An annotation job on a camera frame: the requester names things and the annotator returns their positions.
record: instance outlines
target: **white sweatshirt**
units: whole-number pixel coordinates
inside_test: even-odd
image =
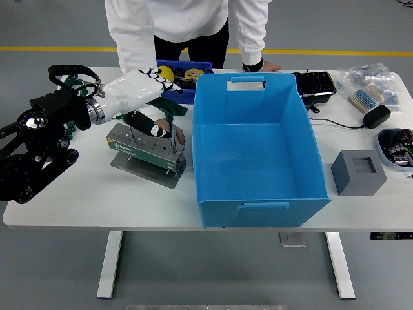
[[[271,0],[232,0],[236,37],[242,62],[255,65],[264,49],[268,3]],[[156,68],[154,35],[184,42],[217,33],[228,18],[228,0],[105,0],[109,32],[117,45],[123,74]],[[159,110],[142,110],[158,119]]]

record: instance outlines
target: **black pants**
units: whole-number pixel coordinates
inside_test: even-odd
[[[182,50],[188,48],[189,60],[210,62],[212,68],[222,69],[229,39],[228,20],[216,34],[197,37],[187,42],[173,43],[155,36],[156,59],[179,60]]]

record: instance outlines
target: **plastic bag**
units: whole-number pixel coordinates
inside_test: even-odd
[[[362,67],[339,68],[337,93],[349,98],[359,90],[374,85],[382,90],[383,102],[392,112],[400,111],[398,90],[394,77],[382,63]]]

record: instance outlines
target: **blue plastic bin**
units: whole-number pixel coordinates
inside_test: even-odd
[[[158,60],[157,66],[169,66],[172,67],[172,71],[176,68],[182,68],[185,73],[189,69],[212,69],[212,64],[207,62],[195,62],[195,61],[172,61],[172,60]],[[184,105],[192,105],[195,98],[194,89],[183,89],[183,94],[178,94],[177,92],[165,92],[162,94],[163,98],[173,100],[176,103]]]
[[[193,155],[204,227],[296,227],[330,202],[292,74],[202,75]]]

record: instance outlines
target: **black wristwatch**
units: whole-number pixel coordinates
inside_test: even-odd
[[[263,67],[264,67],[264,61],[262,58],[261,58],[261,61],[256,65],[248,66],[243,63],[244,72],[260,72],[263,69]]]

